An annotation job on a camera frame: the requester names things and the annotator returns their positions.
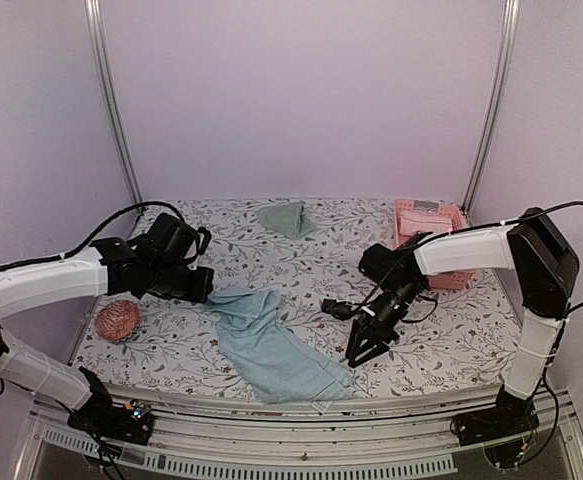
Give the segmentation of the light blue towel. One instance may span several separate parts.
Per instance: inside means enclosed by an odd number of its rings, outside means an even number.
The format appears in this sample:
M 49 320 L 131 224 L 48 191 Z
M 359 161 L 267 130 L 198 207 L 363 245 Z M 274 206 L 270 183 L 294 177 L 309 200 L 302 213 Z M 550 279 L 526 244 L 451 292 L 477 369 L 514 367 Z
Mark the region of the light blue towel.
M 272 290 L 229 288 L 205 307 L 218 316 L 222 354 L 266 404 L 338 401 L 351 397 L 353 372 L 283 328 Z

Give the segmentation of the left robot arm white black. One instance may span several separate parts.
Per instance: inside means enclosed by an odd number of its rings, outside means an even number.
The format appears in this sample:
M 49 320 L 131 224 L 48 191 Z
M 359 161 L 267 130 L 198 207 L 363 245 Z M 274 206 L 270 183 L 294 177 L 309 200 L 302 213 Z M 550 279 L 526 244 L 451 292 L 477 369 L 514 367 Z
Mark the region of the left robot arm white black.
M 129 241 L 91 240 L 72 253 L 0 265 L 0 322 L 65 300 L 122 293 L 203 303 L 212 292 L 214 272 L 197 260 L 211 238 L 208 229 L 162 213 L 146 233 Z M 114 406 L 95 373 L 49 358 L 1 325 L 0 381 L 56 400 L 70 411 L 75 427 L 99 434 L 144 417 L 134 408 Z

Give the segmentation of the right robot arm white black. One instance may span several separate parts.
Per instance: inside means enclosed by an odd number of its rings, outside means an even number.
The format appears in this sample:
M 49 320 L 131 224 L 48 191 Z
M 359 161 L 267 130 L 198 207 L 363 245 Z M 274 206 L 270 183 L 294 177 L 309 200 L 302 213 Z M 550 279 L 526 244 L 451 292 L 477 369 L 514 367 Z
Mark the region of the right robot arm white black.
M 495 435 L 508 436 L 525 422 L 557 353 L 579 272 L 577 255 L 545 210 L 530 208 L 513 220 L 436 236 L 418 233 L 393 250 L 368 248 L 359 270 L 382 292 L 353 312 L 345 356 L 357 367 L 387 352 L 398 338 L 396 324 L 431 277 L 474 269 L 515 272 L 522 295 L 521 337 L 487 421 Z

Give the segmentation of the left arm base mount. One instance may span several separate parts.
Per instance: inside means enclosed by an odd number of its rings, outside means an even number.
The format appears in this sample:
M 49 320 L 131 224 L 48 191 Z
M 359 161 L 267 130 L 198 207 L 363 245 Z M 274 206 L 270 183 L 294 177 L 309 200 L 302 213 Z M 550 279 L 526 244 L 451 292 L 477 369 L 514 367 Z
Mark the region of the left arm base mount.
M 110 399 L 93 396 L 78 410 L 72 410 L 67 424 L 97 438 L 108 438 L 147 446 L 155 417 L 151 407 L 131 400 L 116 406 Z

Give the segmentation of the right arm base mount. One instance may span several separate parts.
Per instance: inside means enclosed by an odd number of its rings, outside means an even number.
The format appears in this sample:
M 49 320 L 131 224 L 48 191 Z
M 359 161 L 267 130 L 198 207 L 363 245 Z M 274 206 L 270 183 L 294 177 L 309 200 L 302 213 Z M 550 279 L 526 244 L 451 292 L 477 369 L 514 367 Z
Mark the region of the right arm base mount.
M 494 406 L 454 416 L 450 432 L 461 446 L 467 446 L 530 432 L 538 426 L 533 400 L 520 399 L 501 389 Z

